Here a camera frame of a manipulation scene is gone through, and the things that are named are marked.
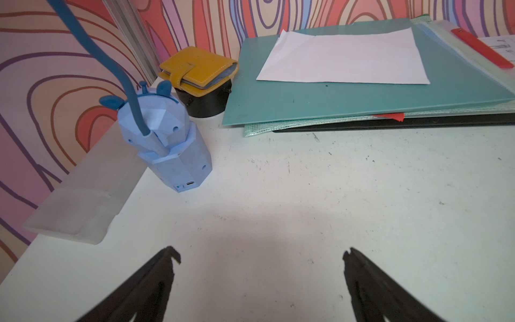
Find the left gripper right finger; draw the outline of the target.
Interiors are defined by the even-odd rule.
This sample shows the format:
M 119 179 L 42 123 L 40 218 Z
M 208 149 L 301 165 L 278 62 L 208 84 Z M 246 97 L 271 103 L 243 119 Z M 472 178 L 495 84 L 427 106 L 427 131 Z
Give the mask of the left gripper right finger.
M 343 254 L 357 321 L 442 321 L 359 250 Z

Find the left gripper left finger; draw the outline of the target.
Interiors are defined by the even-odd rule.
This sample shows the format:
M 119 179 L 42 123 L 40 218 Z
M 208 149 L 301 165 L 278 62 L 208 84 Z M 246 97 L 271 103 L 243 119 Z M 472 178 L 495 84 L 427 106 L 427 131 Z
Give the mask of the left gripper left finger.
M 175 262 L 180 253 L 162 249 L 79 321 L 163 321 Z

